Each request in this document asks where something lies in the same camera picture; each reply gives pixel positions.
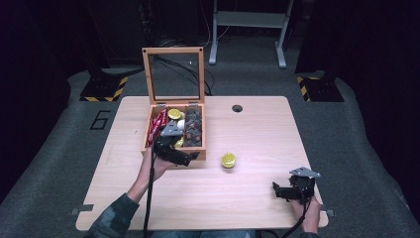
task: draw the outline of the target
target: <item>sleeve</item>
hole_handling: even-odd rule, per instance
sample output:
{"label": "sleeve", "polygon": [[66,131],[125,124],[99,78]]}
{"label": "sleeve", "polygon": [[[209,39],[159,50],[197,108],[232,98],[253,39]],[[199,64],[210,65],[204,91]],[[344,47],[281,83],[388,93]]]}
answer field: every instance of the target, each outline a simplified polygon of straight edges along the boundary
{"label": "sleeve", "polygon": [[124,237],[139,205],[122,194],[93,222],[84,237]]}
{"label": "sleeve", "polygon": [[300,238],[321,238],[318,234],[311,233],[311,232],[304,232],[304,233],[300,234],[299,237]]}

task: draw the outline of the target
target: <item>cable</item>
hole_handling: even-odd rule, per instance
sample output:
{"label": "cable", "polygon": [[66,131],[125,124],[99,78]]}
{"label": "cable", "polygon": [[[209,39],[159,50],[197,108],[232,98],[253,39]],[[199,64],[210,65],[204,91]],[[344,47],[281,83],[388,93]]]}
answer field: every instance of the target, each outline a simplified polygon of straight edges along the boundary
{"label": "cable", "polygon": [[[194,83],[195,85],[197,85],[198,86],[198,82],[199,82],[199,80],[198,80],[198,73],[196,72],[196,71],[194,71],[194,70],[192,70],[192,69],[190,69],[190,68],[188,68],[188,67],[186,67],[186,66],[184,66],[184,65],[182,65],[182,64],[180,64],[180,63],[178,63],[178,62],[174,62],[174,61],[171,61],[171,60],[169,60],[169,59],[164,59],[164,58],[162,58],[162,57],[158,57],[158,56],[156,56],[155,57],[155,60],[159,60],[159,61],[161,61],[161,62],[164,62],[164,63],[167,63],[167,64],[170,64],[170,65],[173,65],[173,66],[177,66],[177,67],[180,67],[180,68],[182,68],[182,69],[184,69],[184,70],[186,70],[187,72],[189,72],[189,73],[191,73],[193,76],[194,76],[194,78],[197,80],[197,83],[195,83],[195,82],[193,82],[190,78],[188,78],[187,76],[185,76],[184,74],[182,74],[182,73],[180,73],[180,72],[178,72],[178,71],[176,71],[176,70],[174,70],[173,68],[170,68],[171,70],[173,70],[173,71],[175,71],[175,72],[177,72],[178,74],[180,74],[180,75],[182,75],[183,77],[185,77],[185,78],[187,78],[189,81],[191,81],[192,83]],[[212,78],[213,78],[213,84],[212,84],[212,86],[210,87],[210,85],[207,83],[207,81],[206,80],[204,80],[204,83],[205,83],[205,85],[206,85],[206,87],[207,87],[207,90],[208,90],[208,92],[205,92],[205,94],[206,95],[212,95],[211,94],[211,89],[212,89],[212,87],[213,87],[213,85],[214,85],[214,75],[211,73],[211,72],[209,72],[209,71],[207,71],[208,73],[210,73],[210,75],[212,76]]]}
{"label": "cable", "polygon": [[155,144],[155,136],[152,142],[151,173],[149,175],[148,200],[146,202],[146,215],[145,215],[145,222],[143,225],[143,234],[145,238],[148,237],[149,218],[151,216],[151,206],[152,206],[152,192],[154,190],[155,160],[157,159],[157,156],[158,156],[158,152],[157,153],[154,152],[154,144]]}
{"label": "cable", "polygon": [[[303,200],[303,198],[304,198],[303,191],[300,187],[298,187],[298,188],[299,188],[300,193],[301,193],[301,200]],[[302,225],[303,220],[305,219],[306,212],[308,211],[309,205],[311,204],[311,197],[309,197],[309,201],[307,202],[307,204],[308,204],[308,206],[306,206],[306,203],[303,204],[303,214],[299,218],[299,220],[296,222],[296,224],[294,224],[293,227],[291,227],[286,233],[284,233],[284,235],[281,236],[281,238],[286,238],[291,233],[293,233],[297,228],[299,228],[300,225]]]}
{"label": "cable", "polygon": [[210,33],[210,27],[209,27],[209,23],[207,22],[207,18],[206,18],[206,14],[204,13],[204,8],[203,8],[203,1],[200,0],[200,6],[201,6],[201,12],[203,13],[203,17],[204,17],[204,21],[206,22],[206,26],[207,26],[207,32],[209,37],[207,38],[207,43],[204,44],[203,48],[207,47],[207,45],[209,45],[210,43],[210,38],[211,38],[211,33]]}

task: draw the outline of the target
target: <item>gray floor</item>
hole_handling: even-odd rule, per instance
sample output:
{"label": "gray floor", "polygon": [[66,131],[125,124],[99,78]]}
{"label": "gray floor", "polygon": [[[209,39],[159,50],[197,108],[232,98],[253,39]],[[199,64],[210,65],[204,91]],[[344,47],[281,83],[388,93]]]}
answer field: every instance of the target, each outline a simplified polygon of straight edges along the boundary
{"label": "gray floor", "polygon": [[[288,98],[309,162],[327,208],[334,209],[323,237],[420,237],[398,184],[370,146],[352,90],[340,79],[344,103],[305,102],[294,74],[299,40],[286,52],[287,69],[276,63],[268,37],[237,38],[219,45],[213,95],[282,95]],[[209,47],[205,49],[208,60]],[[321,72],[309,74],[321,75]],[[0,206],[0,237],[81,237],[77,216],[105,144],[117,102],[81,102],[88,80],[68,79],[71,96],[49,138]],[[122,96],[148,95],[144,73],[129,77]],[[99,110],[110,110],[104,130],[89,130]],[[273,237],[263,232],[263,237]],[[128,237],[141,237],[130,232]]]}

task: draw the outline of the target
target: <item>wrist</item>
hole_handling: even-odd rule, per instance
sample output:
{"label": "wrist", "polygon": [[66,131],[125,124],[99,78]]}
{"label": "wrist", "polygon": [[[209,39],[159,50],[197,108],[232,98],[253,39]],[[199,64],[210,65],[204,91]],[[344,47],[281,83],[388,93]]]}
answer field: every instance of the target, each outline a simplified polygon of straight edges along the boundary
{"label": "wrist", "polygon": [[127,191],[127,196],[134,202],[139,203],[143,195],[146,193],[149,187],[148,181],[137,181],[133,183],[130,189]]}

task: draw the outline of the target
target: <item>metal bracket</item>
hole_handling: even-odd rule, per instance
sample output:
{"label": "metal bracket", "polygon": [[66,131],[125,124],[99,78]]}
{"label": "metal bracket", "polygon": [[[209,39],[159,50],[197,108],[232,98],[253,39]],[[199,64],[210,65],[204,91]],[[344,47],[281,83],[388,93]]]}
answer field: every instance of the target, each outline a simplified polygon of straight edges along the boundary
{"label": "metal bracket", "polygon": [[171,120],[169,123],[167,123],[167,125],[164,127],[163,131],[160,134],[163,137],[182,136],[182,130],[179,130],[175,122]]}
{"label": "metal bracket", "polygon": [[321,175],[319,173],[313,172],[307,168],[301,167],[298,169],[295,169],[293,171],[290,171],[290,173],[294,176],[298,177],[314,177],[319,178]]}

